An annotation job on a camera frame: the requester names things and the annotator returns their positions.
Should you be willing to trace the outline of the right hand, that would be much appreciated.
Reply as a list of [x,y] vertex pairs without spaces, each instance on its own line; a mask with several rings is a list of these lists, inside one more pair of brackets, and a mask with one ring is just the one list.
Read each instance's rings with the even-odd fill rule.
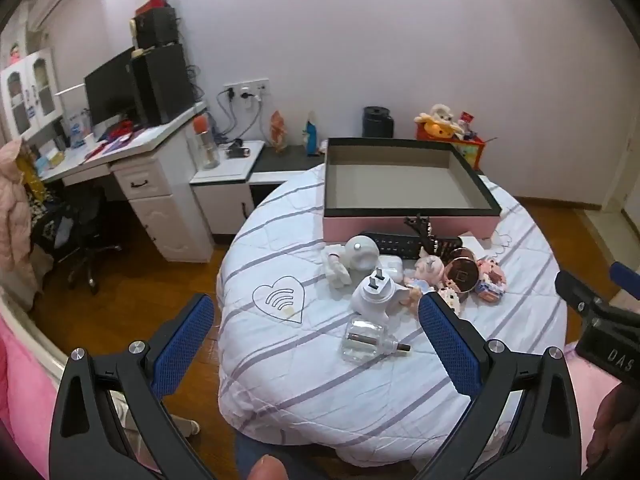
[[639,391],[622,382],[601,402],[593,423],[593,435],[587,446],[587,465],[595,465],[620,443],[639,409]]

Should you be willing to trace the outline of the left hand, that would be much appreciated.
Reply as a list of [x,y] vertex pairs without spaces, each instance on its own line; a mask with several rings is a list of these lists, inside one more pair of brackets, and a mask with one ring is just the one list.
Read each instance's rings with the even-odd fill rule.
[[254,463],[247,480],[288,480],[288,472],[277,457],[266,454]]

